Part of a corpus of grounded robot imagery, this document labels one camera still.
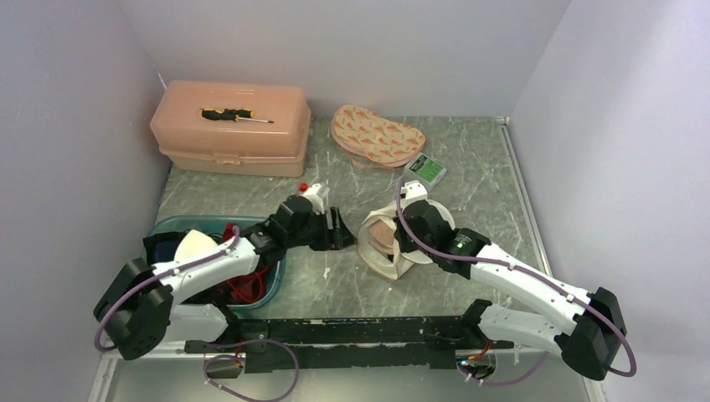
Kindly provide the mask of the red satin bra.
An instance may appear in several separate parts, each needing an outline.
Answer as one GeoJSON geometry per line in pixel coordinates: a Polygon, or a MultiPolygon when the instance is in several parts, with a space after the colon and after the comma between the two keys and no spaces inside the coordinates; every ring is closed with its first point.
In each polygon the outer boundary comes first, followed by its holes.
{"type": "Polygon", "coordinates": [[[261,301],[267,293],[267,276],[270,266],[262,267],[244,276],[228,279],[218,286],[230,305],[249,305],[261,301]]]}

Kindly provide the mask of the floral mesh laundry bag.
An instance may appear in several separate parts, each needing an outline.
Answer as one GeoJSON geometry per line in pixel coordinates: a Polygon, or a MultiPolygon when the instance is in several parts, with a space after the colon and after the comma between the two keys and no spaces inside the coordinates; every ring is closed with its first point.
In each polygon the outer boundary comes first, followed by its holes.
{"type": "Polygon", "coordinates": [[[400,168],[416,157],[426,142],[419,129],[355,105],[337,110],[330,134],[357,168],[400,168]]]}

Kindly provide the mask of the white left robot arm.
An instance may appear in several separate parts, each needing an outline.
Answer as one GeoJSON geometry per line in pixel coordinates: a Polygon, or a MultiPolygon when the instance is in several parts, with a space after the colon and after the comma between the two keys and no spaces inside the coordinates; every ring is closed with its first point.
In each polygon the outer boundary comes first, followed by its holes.
{"type": "Polygon", "coordinates": [[[97,302],[95,347],[135,360],[163,342],[202,341],[221,352],[241,341],[241,324],[220,301],[188,305],[187,299],[238,276],[279,264],[289,249],[342,250],[356,242],[336,207],[317,196],[292,195],[266,220],[195,256],[148,265],[126,263],[97,302]]]}

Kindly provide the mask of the beige lace bra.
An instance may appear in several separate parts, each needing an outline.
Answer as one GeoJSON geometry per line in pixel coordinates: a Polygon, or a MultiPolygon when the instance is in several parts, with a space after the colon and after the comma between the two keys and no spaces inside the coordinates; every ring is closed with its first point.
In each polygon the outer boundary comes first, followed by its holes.
{"type": "Polygon", "coordinates": [[[383,255],[394,254],[394,229],[389,226],[391,223],[391,220],[376,219],[368,227],[371,236],[369,244],[383,255]]]}

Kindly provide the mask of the round white mesh pouch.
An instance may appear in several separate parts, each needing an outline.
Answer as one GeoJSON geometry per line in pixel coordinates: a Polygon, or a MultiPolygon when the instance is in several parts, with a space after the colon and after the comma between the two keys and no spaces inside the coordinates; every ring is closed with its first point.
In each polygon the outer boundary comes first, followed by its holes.
{"type": "Polygon", "coordinates": [[[433,261],[421,251],[404,253],[395,240],[399,222],[394,202],[371,211],[360,225],[357,250],[363,262],[375,273],[396,281],[413,267],[433,261]]]}

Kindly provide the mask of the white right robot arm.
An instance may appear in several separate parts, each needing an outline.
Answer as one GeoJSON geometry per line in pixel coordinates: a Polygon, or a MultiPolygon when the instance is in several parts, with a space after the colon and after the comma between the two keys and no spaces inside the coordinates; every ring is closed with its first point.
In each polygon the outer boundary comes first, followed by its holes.
{"type": "Polygon", "coordinates": [[[486,236],[456,228],[428,199],[394,201],[398,244],[405,255],[420,253],[441,270],[502,290],[530,307],[513,311],[476,301],[464,316],[461,336],[480,348],[488,341],[512,341],[558,355],[587,379],[608,374],[632,377],[634,352],[616,294],[553,279],[507,253],[486,236]]]}

